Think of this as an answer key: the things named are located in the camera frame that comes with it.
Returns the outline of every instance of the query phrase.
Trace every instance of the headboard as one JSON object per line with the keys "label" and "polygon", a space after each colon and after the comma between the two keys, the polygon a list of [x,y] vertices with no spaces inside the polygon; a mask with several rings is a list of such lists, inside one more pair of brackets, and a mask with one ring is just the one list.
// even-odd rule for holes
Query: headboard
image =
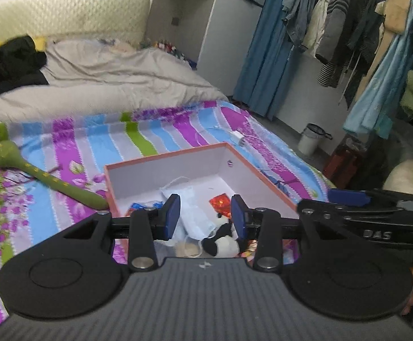
{"label": "headboard", "polygon": [[0,4],[0,41],[31,37],[120,38],[138,45],[150,0],[17,0]]}

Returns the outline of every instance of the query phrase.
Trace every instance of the white trash can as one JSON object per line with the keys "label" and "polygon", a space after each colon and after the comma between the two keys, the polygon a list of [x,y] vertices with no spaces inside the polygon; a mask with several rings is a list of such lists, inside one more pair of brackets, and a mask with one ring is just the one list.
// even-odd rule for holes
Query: white trash can
{"label": "white trash can", "polygon": [[301,134],[301,140],[298,144],[298,150],[306,156],[312,156],[320,140],[327,138],[329,140],[333,139],[329,133],[326,133],[323,128],[316,124],[309,123],[306,128],[304,128]]}

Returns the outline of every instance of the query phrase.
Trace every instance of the ribbed gray surface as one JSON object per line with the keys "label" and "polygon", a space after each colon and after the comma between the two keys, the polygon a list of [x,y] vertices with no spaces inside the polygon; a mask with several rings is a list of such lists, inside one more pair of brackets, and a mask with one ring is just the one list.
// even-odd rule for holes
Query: ribbed gray surface
{"label": "ribbed gray surface", "polygon": [[132,275],[112,302],[75,320],[12,315],[0,326],[0,341],[413,340],[399,317],[332,320],[305,308],[277,275],[255,272],[242,259],[207,263],[167,259],[155,272]]}

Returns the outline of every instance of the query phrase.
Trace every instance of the das logo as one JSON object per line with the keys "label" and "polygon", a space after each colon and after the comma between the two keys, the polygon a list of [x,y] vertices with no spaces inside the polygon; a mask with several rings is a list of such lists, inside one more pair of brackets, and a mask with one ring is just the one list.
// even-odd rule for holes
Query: das logo
{"label": "das logo", "polygon": [[376,240],[390,240],[392,232],[382,232],[382,231],[373,231],[373,230],[364,230],[364,238],[373,238]]}

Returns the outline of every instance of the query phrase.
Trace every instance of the gray jacket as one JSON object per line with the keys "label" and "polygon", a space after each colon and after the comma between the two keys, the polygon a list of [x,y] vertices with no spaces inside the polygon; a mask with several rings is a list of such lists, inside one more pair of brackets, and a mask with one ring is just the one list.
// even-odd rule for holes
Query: gray jacket
{"label": "gray jacket", "polygon": [[357,0],[331,0],[325,20],[325,32],[316,51],[322,63],[337,63],[346,49],[352,24],[357,16]]}

